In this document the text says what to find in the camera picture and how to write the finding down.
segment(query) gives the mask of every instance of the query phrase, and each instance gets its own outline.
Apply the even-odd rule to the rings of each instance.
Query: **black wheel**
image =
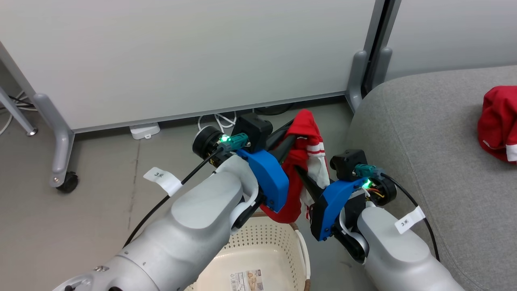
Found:
[[[78,183],[79,178],[77,177],[75,172],[66,172],[65,181],[57,189],[63,193],[68,194],[72,192],[75,189],[75,187],[77,187]]]

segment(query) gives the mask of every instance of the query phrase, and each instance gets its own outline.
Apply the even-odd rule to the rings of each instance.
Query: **robotic arm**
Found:
[[[278,212],[285,204],[288,178],[280,164],[296,138],[283,139],[289,125],[271,133],[269,122],[247,114],[231,137],[213,127],[201,130],[193,144],[197,155],[207,158],[223,148],[210,160],[216,172],[107,263],[54,291],[184,290],[260,205]],[[380,195],[369,195],[363,187],[368,178],[357,177],[354,168],[366,164],[362,151],[346,151],[330,164],[339,180],[325,189],[297,169],[315,201],[310,211],[315,239],[336,237],[381,291],[463,290],[423,240],[411,230],[399,234],[397,219],[377,207],[392,201],[396,188],[371,179]]]

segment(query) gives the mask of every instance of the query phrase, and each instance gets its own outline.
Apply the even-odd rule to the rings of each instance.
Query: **laundry basket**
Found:
[[[308,291],[307,245],[296,224],[255,213],[187,291]]]

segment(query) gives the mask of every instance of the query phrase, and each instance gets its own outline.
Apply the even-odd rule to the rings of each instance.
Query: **white partition panel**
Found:
[[[72,129],[346,90],[375,0],[2,0],[0,41]]]
[[[387,47],[386,80],[517,64],[517,1],[402,0]]]

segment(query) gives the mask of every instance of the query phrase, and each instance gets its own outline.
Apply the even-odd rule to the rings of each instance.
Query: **gray fabric upholstery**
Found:
[[[517,66],[386,82],[365,97],[346,140],[414,196],[466,290],[517,290],[517,166],[485,152],[476,131],[497,85],[517,85]],[[402,192],[386,208],[398,218],[414,209]],[[413,230],[432,249],[425,225]]]

